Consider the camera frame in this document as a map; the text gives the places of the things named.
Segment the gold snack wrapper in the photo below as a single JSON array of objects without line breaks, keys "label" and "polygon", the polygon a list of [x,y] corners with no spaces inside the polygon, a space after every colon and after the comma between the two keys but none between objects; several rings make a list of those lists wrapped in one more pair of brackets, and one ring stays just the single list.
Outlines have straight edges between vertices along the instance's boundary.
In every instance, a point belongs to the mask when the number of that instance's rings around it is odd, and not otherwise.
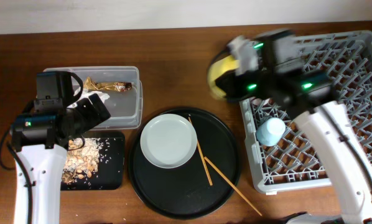
[{"label": "gold snack wrapper", "polygon": [[129,82],[94,82],[88,77],[83,83],[83,87],[92,91],[117,91],[125,92],[133,88],[133,84]]}]

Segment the yellow bowl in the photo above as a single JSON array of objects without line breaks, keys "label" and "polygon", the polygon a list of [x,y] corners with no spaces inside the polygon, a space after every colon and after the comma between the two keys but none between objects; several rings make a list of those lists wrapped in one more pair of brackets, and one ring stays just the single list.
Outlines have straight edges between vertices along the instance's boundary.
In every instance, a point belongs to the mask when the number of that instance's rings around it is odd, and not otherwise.
[{"label": "yellow bowl", "polygon": [[238,67],[239,61],[232,55],[214,62],[209,67],[207,73],[207,83],[214,98],[224,100],[226,96],[226,93],[216,86],[215,80],[224,75],[226,72],[235,71]]}]

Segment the blue plastic cup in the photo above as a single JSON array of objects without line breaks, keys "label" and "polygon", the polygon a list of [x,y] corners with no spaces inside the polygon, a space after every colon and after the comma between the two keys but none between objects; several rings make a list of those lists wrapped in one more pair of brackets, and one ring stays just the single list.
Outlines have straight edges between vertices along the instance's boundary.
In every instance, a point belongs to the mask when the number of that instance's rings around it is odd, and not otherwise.
[{"label": "blue plastic cup", "polygon": [[286,130],[286,125],[279,118],[269,118],[257,130],[257,140],[265,146],[274,146],[282,138]]}]

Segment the food scraps and rice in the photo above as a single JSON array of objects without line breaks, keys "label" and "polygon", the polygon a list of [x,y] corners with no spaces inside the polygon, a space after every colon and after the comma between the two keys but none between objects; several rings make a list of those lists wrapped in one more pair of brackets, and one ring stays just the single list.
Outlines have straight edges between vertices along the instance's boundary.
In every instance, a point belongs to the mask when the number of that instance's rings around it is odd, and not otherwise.
[{"label": "food scraps and rice", "polygon": [[62,183],[74,187],[85,184],[91,187],[92,181],[100,175],[103,164],[111,157],[107,155],[109,139],[75,138],[68,142],[67,159],[62,171]]}]

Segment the wooden chopstick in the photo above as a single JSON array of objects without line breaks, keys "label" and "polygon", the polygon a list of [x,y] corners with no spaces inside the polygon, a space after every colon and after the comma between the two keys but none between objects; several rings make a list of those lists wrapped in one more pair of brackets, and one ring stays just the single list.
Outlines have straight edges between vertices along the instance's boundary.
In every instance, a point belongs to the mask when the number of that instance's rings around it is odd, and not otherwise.
[{"label": "wooden chopstick", "polygon": [[247,199],[247,197],[236,187],[234,183],[230,181],[230,179],[227,178],[227,176],[222,173],[222,171],[217,168],[214,163],[209,160],[209,158],[204,157],[204,160],[212,166],[212,168],[223,178],[223,180],[260,216],[263,217],[263,214]]},{"label": "wooden chopstick", "polygon": [[[189,121],[190,124],[194,127],[195,132],[196,132],[196,135],[197,135],[197,129],[196,129],[196,127],[193,125],[193,123],[192,123],[192,119],[191,119],[190,116],[188,117],[188,121]],[[208,167],[207,167],[207,164],[206,164],[205,159],[204,159],[204,156],[203,156],[202,148],[201,148],[201,146],[200,146],[200,142],[199,142],[199,140],[198,140],[198,135],[197,135],[197,149],[198,149],[198,153],[199,153],[199,155],[200,155],[200,158],[201,158],[201,161],[202,161],[202,164],[203,164],[203,168],[204,168],[204,170],[205,170],[205,174],[206,174],[206,177],[207,177],[207,180],[208,180],[209,186],[213,186],[212,178],[211,178],[210,173],[209,173],[209,171],[208,171]]]}]

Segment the light grey plate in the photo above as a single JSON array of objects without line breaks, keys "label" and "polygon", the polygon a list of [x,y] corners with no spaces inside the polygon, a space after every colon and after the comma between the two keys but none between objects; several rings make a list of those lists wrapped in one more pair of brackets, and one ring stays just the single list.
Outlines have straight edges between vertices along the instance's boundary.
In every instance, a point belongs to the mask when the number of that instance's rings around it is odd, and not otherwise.
[{"label": "light grey plate", "polygon": [[195,154],[197,134],[183,116],[162,114],[145,125],[139,143],[144,157],[152,165],[174,169],[187,163]]}]

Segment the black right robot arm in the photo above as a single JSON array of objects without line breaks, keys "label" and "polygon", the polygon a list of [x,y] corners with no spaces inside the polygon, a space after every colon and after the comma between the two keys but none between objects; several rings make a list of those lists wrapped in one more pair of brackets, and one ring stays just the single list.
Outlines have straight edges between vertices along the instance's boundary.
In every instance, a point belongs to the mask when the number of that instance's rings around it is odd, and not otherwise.
[{"label": "black right robot arm", "polygon": [[340,202],[339,220],[372,223],[372,165],[355,136],[346,106],[321,69],[305,72],[291,30],[249,40],[239,36],[214,57],[207,72],[213,95],[229,102],[271,99],[304,132]]}]

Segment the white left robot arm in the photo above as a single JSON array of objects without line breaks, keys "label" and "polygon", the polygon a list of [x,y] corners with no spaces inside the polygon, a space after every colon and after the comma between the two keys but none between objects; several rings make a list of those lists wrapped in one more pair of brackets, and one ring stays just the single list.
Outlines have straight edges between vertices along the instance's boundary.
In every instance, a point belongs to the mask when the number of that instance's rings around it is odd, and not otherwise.
[{"label": "white left robot arm", "polygon": [[7,148],[16,163],[14,223],[58,223],[68,142],[110,118],[97,94],[82,98],[72,72],[37,74],[37,96],[9,128]]}]

